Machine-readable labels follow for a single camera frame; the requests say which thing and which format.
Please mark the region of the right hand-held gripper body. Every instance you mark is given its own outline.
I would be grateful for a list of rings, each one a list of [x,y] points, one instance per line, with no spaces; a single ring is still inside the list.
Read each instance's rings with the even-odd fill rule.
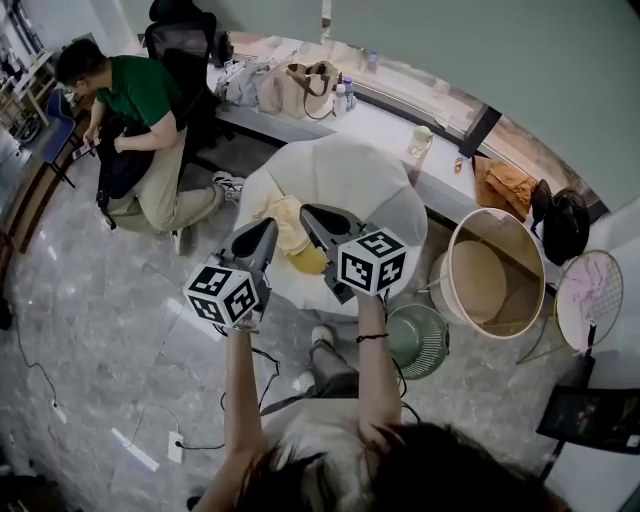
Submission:
[[[389,229],[365,233],[337,247],[327,283],[340,304],[355,292],[380,295],[402,278],[406,255],[407,246]]]

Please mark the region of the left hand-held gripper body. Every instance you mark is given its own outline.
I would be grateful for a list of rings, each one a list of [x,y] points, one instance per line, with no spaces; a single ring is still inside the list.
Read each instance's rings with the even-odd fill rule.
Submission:
[[[258,333],[270,298],[265,273],[251,273],[238,260],[210,254],[188,278],[183,293],[201,320],[222,329]]]

